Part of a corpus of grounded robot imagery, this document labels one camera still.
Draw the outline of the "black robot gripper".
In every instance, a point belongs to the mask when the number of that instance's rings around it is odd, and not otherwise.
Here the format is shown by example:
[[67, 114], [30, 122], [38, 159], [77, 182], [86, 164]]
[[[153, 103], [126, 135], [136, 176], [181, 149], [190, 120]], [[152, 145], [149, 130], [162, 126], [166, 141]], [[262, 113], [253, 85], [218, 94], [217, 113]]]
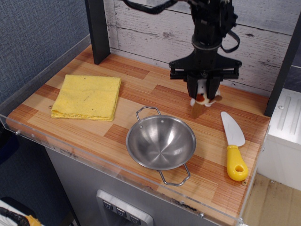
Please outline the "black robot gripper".
[[194, 49], [181, 59], [169, 63], [171, 79], [187, 79], [188, 94], [196, 98], [198, 80], [206, 79], [206, 92], [213, 99], [223, 79], [237, 79], [242, 62], [217, 53], [217, 50]]

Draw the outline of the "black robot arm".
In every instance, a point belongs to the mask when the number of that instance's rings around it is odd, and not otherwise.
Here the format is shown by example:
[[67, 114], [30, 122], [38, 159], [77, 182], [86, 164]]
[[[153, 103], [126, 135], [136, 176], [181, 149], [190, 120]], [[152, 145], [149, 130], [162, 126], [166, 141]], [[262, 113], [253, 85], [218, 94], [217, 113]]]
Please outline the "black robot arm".
[[242, 63], [218, 54], [227, 35], [240, 43], [232, 31], [238, 16], [230, 0], [190, 0], [194, 34], [191, 42], [193, 52], [182, 59], [169, 63], [171, 79], [187, 83], [188, 94], [196, 98], [198, 81], [205, 82], [208, 98], [213, 98], [223, 79], [237, 79]]

